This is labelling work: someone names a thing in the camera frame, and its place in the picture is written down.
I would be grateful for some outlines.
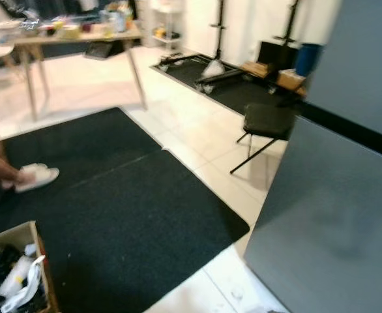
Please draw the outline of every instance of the blue container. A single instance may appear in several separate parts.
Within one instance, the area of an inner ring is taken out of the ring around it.
[[[295,61],[295,72],[301,76],[307,76],[317,63],[323,46],[319,44],[302,44]]]

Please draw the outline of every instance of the white wall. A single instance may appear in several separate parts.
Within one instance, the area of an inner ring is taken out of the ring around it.
[[[214,55],[218,0],[184,0],[183,45]],[[299,42],[324,44],[330,35],[342,0],[301,0],[293,28]],[[223,59],[235,65],[255,61],[259,42],[275,42],[285,33],[293,0],[226,0]]]

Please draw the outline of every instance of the cardboard box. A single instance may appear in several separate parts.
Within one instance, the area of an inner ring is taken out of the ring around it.
[[[304,76],[297,75],[294,70],[280,70],[277,84],[285,89],[293,91],[305,79]],[[305,87],[301,87],[297,90],[297,93],[300,96],[305,97],[307,95],[307,90]]]
[[[257,77],[265,78],[268,74],[269,67],[263,63],[248,61],[241,66],[241,69]]]
[[[36,222],[34,221],[26,222],[0,233],[0,245],[9,244],[15,246],[19,251],[24,251],[25,246],[31,243],[36,244],[36,257],[46,255],[42,239],[36,229]],[[48,307],[39,313],[57,313],[59,309],[47,260],[46,258],[41,265],[41,274]]]

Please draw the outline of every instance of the table leg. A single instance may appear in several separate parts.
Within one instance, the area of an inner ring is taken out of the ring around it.
[[[8,67],[9,70],[13,71],[16,74],[16,76],[19,78],[19,80],[24,79],[22,77],[21,71],[19,71],[16,65],[14,64],[14,60],[11,57],[11,55],[6,55],[5,57],[3,57],[3,61],[6,67]]]
[[[125,40],[123,42],[123,44],[125,46],[125,51],[127,52],[128,61],[130,63],[130,66],[132,67],[134,79],[135,79],[135,82],[136,82],[136,87],[138,88],[138,91],[139,91],[139,94],[140,94],[141,104],[143,106],[143,109],[147,110],[145,93],[143,92],[143,87],[142,87],[141,82],[140,82],[140,77],[139,77],[138,69],[136,68],[136,64],[134,62],[134,58],[133,58],[132,52],[130,50],[130,48],[132,47],[133,42],[131,40]]]
[[[43,52],[42,52],[42,47],[38,44],[33,46],[33,54],[36,57],[37,63],[39,65],[40,78],[42,79],[43,88],[44,88],[46,98],[49,98],[50,89],[49,89],[48,81],[46,79],[45,68],[43,65],[44,56],[43,56]]]
[[[19,48],[20,61],[23,63],[24,71],[26,74],[27,91],[29,92],[30,107],[32,111],[33,121],[37,121],[36,100],[35,93],[33,92],[33,82],[31,76],[31,69],[29,64],[29,56],[25,47]]]

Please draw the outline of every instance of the white shelf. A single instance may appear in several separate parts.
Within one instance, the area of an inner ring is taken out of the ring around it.
[[[169,43],[173,43],[173,42],[178,42],[181,40],[181,38],[176,38],[176,39],[171,39],[171,40],[168,40],[168,39],[164,39],[164,38],[159,38],[159,37],[156,37],[156,36],[152,36],[154,39],[156,40],[159,40],[159,41],[162,41],[162,42],[165,42],[166,44],[169,44]]]
[[[163,14],[178,14],[182,12],[182,10],[175,10],[171,8],[154,8],[153,10]]]

